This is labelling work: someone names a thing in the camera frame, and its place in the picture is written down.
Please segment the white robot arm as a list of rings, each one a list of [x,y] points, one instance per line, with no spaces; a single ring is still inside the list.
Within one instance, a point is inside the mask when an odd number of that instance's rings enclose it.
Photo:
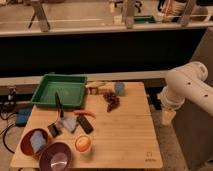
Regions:
[[[207,67],[193,61],[169,70],[165,76],[166,86],[158,95],[162,106],[161,123],[170,125],[176,111],[188,99],[213,116],[213,87],[205,83]]]

